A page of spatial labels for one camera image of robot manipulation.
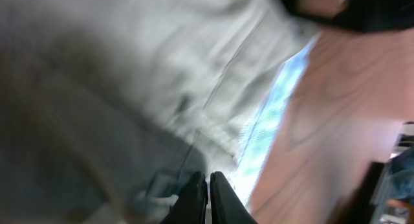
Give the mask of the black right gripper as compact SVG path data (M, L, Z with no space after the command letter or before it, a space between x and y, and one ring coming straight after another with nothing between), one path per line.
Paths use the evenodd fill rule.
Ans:
M299 9L299 0L281 0L292 16L358 33L401 31L413 28L413 0L349 0L333 17Z

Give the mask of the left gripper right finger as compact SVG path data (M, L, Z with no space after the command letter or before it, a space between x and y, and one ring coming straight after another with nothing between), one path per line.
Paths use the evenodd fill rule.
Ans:
M210 199L213 224L257 224L222 172L210 175Z

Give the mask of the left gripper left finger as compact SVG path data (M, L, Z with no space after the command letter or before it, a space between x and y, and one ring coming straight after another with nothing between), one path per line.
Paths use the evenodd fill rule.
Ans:
M208 189L206 177L195 172L179 193L177 202L160 224L205 224Z

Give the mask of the khaki green shorts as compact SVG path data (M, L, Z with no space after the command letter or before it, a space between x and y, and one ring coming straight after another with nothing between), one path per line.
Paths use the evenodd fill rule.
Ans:
M195 172L249 207L317 39L279 0L1 0L1 222L156 223Z

